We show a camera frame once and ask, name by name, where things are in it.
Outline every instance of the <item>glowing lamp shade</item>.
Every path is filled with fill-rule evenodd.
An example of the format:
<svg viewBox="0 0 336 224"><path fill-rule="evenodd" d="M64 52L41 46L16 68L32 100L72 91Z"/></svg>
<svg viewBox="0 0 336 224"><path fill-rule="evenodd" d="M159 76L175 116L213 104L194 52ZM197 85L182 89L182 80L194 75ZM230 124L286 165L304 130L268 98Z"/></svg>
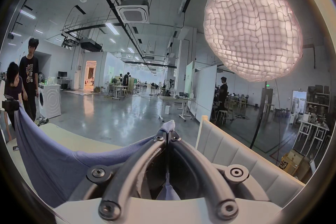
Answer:
<svg viewBox="0 0 336 224"><path fill-rule="evenodd" d="M203 26L215 55L250 82L287 75L302 57L302 32L286 0L208 0Z"/></svg>

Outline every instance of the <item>black pole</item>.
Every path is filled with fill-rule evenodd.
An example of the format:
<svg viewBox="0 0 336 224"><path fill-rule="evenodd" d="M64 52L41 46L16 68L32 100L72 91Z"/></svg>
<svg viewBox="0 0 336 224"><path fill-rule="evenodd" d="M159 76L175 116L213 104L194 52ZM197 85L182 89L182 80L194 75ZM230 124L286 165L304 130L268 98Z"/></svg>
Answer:
<svg viewBox="0 0 336 224"><path fill-rule="evenodd" d="M258 135L258 132L259 132L261 120L263 119L265 100L266 100L266 89L267 89L266 85L267 85L267 81L265 81L265 90L262 92L262 95L261 95L261 103L260 103L259 114L258 114L259 121L258 121L257 129L255 130L255 133L254 133L252 143L250 145L250 149L252 149L252 147L254 145L255 139L257 138L257 135Z"/></svg>

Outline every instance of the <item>washing machine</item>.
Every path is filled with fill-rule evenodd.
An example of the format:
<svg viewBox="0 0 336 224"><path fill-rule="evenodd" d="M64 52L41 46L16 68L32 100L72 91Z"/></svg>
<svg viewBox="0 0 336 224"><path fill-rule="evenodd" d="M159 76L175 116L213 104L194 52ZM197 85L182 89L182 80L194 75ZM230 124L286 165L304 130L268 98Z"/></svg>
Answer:
<svg viewBox="0 0 336 224"><path fill-rule="evenodd" d="M39 106L40 114L46 118L61 115L60 85L39 84Z"/></svg>

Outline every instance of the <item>padded headboard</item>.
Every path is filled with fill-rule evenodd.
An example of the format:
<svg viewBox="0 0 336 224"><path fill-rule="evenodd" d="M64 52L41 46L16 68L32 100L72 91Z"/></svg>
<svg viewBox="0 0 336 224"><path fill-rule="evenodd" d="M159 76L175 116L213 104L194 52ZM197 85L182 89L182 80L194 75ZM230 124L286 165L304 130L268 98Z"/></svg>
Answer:
<svg viewBox="0 0 336 224"><path fill-rule="evenodd" d="M305 186L213 125L207 118L202 117L196 149L209 161L225 166L244 165L264 189L271 202L280 207L288 204Z"/></svg>

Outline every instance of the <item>young man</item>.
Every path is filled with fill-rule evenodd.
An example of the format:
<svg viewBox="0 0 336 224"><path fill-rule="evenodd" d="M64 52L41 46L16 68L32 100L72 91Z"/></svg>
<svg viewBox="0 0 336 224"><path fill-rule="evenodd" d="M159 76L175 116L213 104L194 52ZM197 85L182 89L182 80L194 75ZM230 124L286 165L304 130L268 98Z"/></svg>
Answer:
<svg viewBox="0 0 336 224"><path fill-rule="evenodd" d="M39 40L31 38L28 42L28 54L23 56L19 65L19 75L22 77L23 105L32 121L36 118L35 96L39 97L38 79L39 61L34 52L39 45Z"/></svg>
<svg viewBox="0 0 336 224"><path fill-rule="evenodd" d="M129 76L129 72L127 72L127 74L124 75L123 86L128 86L128 76Z"/></svg>
<svg viewBox="0 0 336 224"><path fill-rule="evenodd" d="M5 90L4 94L13 97L14 100L19 100L23 105L21 92L23 91L22 78L19 76L19 67L15 62L11 62L7 69L7 79L5 80ZM5 123L8 133L8 140L11 141L11 133L9 132L7 112L5 111ZM14 124L14 112L8 112L8 117L12 123L15 130Z"/></svg>
<svg viewBox="0 0 336 224"><path fill-rule="evenodd" d="M223 76L221 78L223 85L220 87L218 100L221 101L219 105L220 110L227 110L224 106L226 97L228 95L228 85L226 83L226 78Z"/></svg>

